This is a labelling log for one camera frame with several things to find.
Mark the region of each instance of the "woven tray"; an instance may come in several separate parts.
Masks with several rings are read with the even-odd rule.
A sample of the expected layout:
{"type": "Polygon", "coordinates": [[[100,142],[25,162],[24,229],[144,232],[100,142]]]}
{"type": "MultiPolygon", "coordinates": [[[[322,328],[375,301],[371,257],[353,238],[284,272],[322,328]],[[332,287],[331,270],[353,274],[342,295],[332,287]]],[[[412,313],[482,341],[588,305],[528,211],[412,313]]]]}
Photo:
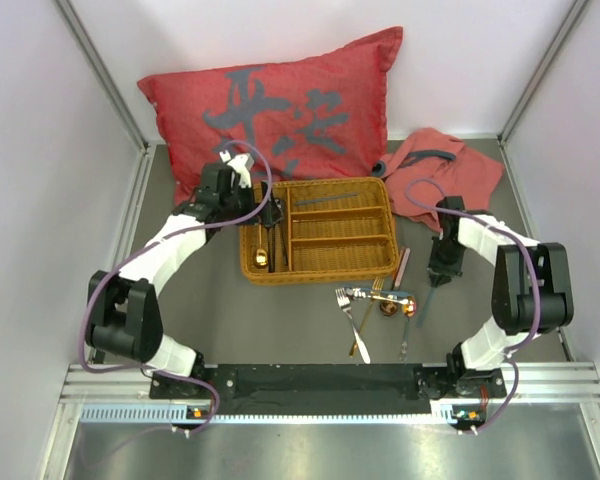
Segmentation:
{"type": "MultiPolygon", "coordinates": [[[[260,189],[255,191],[256,201],[260,201],[260,189]]],[[[395,228],[382,180],[364,177],[279,182],[273,192],[284,200],[286,210],[284,220],[276,227],[275,272],[254,263],[261,227],[241,227],[240,264],[252,283],[366,280],[389,275],[397,268],[395,228]],[[345,195],[349,196],[328,199],[345,195]],[[305,203],[317,199],[327,200],[305,203]],[[289,252],[288,265],[284,263],[281,231],[289,252]]],[[[264,228],[262,247],[267,250],[264,228]]]]}

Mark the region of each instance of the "spoon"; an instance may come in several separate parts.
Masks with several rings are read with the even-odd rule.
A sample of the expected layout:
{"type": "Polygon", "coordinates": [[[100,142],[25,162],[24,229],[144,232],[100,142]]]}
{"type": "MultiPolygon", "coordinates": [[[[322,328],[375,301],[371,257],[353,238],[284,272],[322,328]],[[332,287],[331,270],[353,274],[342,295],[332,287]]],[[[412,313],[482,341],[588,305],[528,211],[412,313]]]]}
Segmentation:
{"type": "Polygon", "coordinates": [[[258,248],[256,248],[256,253],[253,256],[253,263],[255,263],[258,268],[265,268],[269,265],[269,255],[267,251],[262,248],[262,227],[258,225],[258,248]]]}

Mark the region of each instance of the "purple cable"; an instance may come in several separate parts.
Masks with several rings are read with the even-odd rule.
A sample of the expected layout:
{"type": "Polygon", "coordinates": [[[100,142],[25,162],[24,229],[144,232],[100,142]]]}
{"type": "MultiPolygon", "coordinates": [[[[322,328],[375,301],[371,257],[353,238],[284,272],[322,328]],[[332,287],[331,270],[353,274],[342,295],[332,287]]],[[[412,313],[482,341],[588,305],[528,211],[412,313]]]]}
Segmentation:
{"type": "Polygon", "coordinates": [[[407,185],[407,188],[405,189],[405,192],[404,192],[405,196],[411,203],[413,203],[414,205],[417,205],[421,208],[424,208],[426,210],[431,210],[431,211],[435,211],[438,213],[446,213],[449,215],[455,215],[456,217],[470,218],[474,222],[476,222],[484,227],[487,227],[490,230],[492,230],[496,233],[499,233],[500,235],[504,235],[505,237],[511,239],[520,249],[520,253],[522,254],[522,257],[524,258],[525,266],[527,267],[527,271],[529,272],[529,278],[531,279],[531,293],[533,296],[533,320],[531,322],[531,328],[529,329],[529,333],[524,338],[524,340],[522,340],[520,343],[517,343],[515,345],[511,345],[511,346],[505,348],[505,350],[504,350],[505,354],[507,355],[507,360],[505,360],[505,362],[509,363],[513,367],[513,372],[514,372],[513,385],[511,387],[511,390],[509,391],[509,394],[506,396],[506,398],[502,402],[502,405],[500,405],[500,407],[498,407],[498,409],[493,413],[493,415],[491,415],[491,417],[483,425],[476,428],[475,432],[478,433],[478,432],[483,431],[489,425],[492,425],[493,422],[495,420],[497,420],[500,417],[500,415],[502,415],[502,413],[504,412],[504,409],[509,405],[509,403],[511,403],[511,400],[513,399],[513,397],[516,394],[516,390],[518,389],[518,382],[520,379],[520,371],[518,370],[518,366],[516,365],[516,363],[513,360],[511,360],[509,357],[516,350],[518,350],[522,347],[525,347],[529,343],[531,343],[533,341],[533,338],[538,333],[538,328],[540,327],[540,286],[538,285],[538,278],[536,277],[536,272],[535,272],[535,268],[533,266],[533,260],[531,260],[531,255],[529,255],[527,248],[520,241],[520,239],[518,239],[515,235],[513,235],[510,232],[507,232],[505,230],[501,230],[499,228],[493,227],[492,225],[489,225],[487,222],[485,222],[481,218],[478,218],[475,215],[471,215],[470,213],[460,212],[458,210],[450,210],[447,208],[440,208],[440,207],[432,206],[432,205],[426,205],[422,202],[419,202],[418,200],[414,199],[410,195],[409,192],[411,191],[411,188],[415,184],[422,183],[422,182],[428,183],[428,184],[436,187],[438,189],[438,191],[442,194],[443,197],[447,196],[445,191],[435,180],[432,180],[430,178],[418,178],[416,180],[413,180],[411,183],[409,183],[409,185],[407,185]]]}
{"type": "MultiPolygon", "coordinates": [[[[264,168],[267,171],[267,191],[265,192],[264,196],[262,197],[262,201],[260,202],[260,204],[258,204],[258,206],[255,209],[253,209],[251,212],[249,212],[248,214],[243,215],[240,218],[236,218],[235,220],[229,220],[226,222],[218,222],[218,223],[209,223],[209,224],[205,224],[205,225],[196,225],[195,227],[183,228],[181,230],[177,230],[175,232],[171,232],[168,235],[165,235],[161,240],[168,240],[170,238],[175,237],[176,235],[182,235],[184,233],[193,232],[195,230],[203,230],[203,229],[209,229],[209,228],[222,228],[222,227],[227,227],[230,225],[236,225],[238,223],[245,222],[245,221],[249,220],[250,218],[256,216],[260,212],[260,210],[262,210],[265,207],[266,203],[269,201],[269,198],[271,197],[271,188],[272,188],[272,184],[273,184],[273,176],[271,174],[271,168],[269,166],[269,162],[267,162],[267,159],[265,158],[265,156],[256,147],[250,145],[247,142],[243,142],[242,140],[231,140],[231,141],[227,142],[225,144],[225,146],[229,146],[229,145],[233,145],[233,144],[243,145],[244,147],[250,149],[256,155],[258,155],[258,157],[260,158],[260,160],[262,160],[262,163],[264,164],[264,168]]],[[[91,298],[87,302],[87,307],[86,307],[84,315],[82,317],[82,323],[80,324],[80,335],[78,337],[78,362],[80,363],[80,366],[85,371],[90,372],[90,373],[107,373],[107,372],[115,372],[118,370],[143,367],[143,365],[140,365],[140,364],[133,364],[133,365],[115,365],[112,367],[105,367],[105,368],[93,368],[87,363],[87,360],[85,358],[84,338],[85,338],[85,334],[87,332],[87,325],[89,323],[89,317],[91,316],[91,312],[93,311],[95,302],[98,299],[98,297],[100,296],[100,294],[102,293],[102,291],[104,290],[104,288],[107,286],[109,281],[111,281],[111,279],[115,275],[117,275],[118,272],[120,272],[120,270],[125,265],[127,265],[130,262],[132,262],[133,260],[141,257],[142,255],[144,255],[145,253],[147,253],[149,250],[156,247],[157,245],[160,245],[160,241],[156,241],[149,245],[146,245],[145,247],[141,248],[137,252],[130,255],[126,260],[123,260],[118,265],[113,267],[113,269],[104,276],[104,278],[100,281],[100,283],[98,283],[98,285],[94,289],[93,294],[91,295],[91,298]]],[[[220,406],[220,395],[218,394],[218,391],[211,384],[204,382],[202,380],[198,380],[196,378],[182,377],[180,375],[174,375],[172,373],[163,372],[160,370],[156,370],[156,371],[164,377],[169,377],[169,378],[173,378],[174,380],[181,380],[183,382],[200,385],[201,387],[204,387],[211,392],[211,394],[213,395],[213,398],[214,398],[214,402],[212,404],[211,411],[209,412],[209,415],[207,416],[206,420],[203,423],[201,423],[195,430],[191,430],[191,432],[192,432],[192,434],[198,434],[202,430],[207,428],[209,426],[209,424],[211,423],[211,420],[213,419],[213,417],[216,415],[216,412],[218,411],[218,408],[220,406]]],[[[151,427],[146,430],[143,430],[143,431],[129,437],[127,440],[123,441],[122,443],[120,443],[103,459],[101,459],[98,462],[91,464],[91,465],[88,465],[87,462],[85,461],[84,449],[81,448],[80,459],[87,468],[95,468],[95,467],[101,465],[102,463],[104,463],[105,461],[107,461],[115,453],[120,451],[122,448],[127,446],[129,443],[133,442],[135,439],[137,439],[147,433],[150,433],[150,432],[166,430],[166,429],[170,430],[171,427],[166,427],[166,426],[161,425],[161,426],[151,427]]]]}

